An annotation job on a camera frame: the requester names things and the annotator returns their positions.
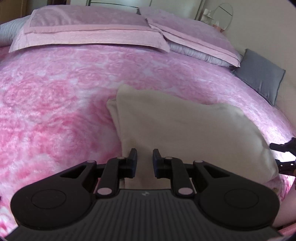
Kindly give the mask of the cream white garment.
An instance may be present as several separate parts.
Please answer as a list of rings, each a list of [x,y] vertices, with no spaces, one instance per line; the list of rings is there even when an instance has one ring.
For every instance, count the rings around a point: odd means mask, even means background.
[[[275,158],[258,127],[230,104],[199,104],[155,90],[123,85],[107,102],[122,153],[137,149],[135,177],[127,189],[165,189],[154,176],[152,151],[184,163],[205,161],[260,184],[278,175]]]

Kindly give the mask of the blue grey square cushion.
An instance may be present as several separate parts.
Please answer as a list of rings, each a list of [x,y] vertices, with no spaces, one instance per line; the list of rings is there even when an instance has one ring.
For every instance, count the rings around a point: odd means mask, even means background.
[[[232,74],[255,90],[271,106],[275,106],[278,90],[285,76],[284,69],[246,49],[240,67],[235,68]]]

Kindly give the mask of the pink floral bed blanket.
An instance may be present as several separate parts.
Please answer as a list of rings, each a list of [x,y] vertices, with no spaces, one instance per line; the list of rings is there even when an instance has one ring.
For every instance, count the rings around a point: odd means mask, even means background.
[[[229,69],[178,53],[108,45],[1,48],[1,236],[13,194],[86,160],[121,152],[106,103],[127,84],[239,107],[267,142],[295,136],[283,113]]]

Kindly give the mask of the pink pillow near headboard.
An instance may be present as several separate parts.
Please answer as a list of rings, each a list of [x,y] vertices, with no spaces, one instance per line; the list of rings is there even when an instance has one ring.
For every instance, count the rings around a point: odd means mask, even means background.
[[[161,31],[168,40],[240,67],[240,56],[230,41],[210,25],[148,6],[138,11],[151,28]]]

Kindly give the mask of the oval vanity mirror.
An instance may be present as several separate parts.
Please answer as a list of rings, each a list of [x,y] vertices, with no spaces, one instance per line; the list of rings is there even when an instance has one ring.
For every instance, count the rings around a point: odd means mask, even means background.
[[[212,15],[212,25],[226,31],[233,19],[233,7],[229,3],[222,3],[215,9]]]

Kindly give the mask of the pink pillow far side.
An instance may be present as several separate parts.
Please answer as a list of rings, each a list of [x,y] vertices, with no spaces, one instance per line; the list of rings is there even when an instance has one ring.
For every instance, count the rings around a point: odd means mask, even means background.
[[[169,52],[162,33],[136,13],[118,9],[49,5],[1,24],[1,46],[16,51],[43,45],[138,45]]]

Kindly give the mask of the white wardrobe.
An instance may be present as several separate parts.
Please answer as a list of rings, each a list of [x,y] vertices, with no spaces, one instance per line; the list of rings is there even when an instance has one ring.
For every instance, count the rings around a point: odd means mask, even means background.
[[[67,4],[78,6],[102,6],[136,13],[139,8],[150,6],[162,9],[182,18],[196,19],[205,1],[203,0],[70,0]]]

